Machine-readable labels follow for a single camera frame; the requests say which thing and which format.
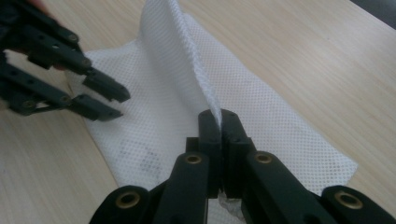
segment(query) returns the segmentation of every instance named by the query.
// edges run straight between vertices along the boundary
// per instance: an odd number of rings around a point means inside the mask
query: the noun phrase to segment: table surface
[[[143,0],[45,0],[84,50],[138,33]],[[359,164],[348,185],[396,217],[396,31],[348,0],[181,0],[181,7]],[[69,91],[63,73],[11,62]],[[0,112],[2,223],[88,223],[117,187],[81,117]]]

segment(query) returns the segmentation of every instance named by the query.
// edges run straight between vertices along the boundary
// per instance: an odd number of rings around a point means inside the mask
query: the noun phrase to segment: light wood surface
[[[143,0],[45,1],[85,50],[138,33]],[[396,31],[347,0],[181,0],[209,33],[359,164],[348,185],[396,217]],[[11,62],[69,91],[58,71]],[[88,223],[116,183],[82,118],[0,112],[0,223]]]

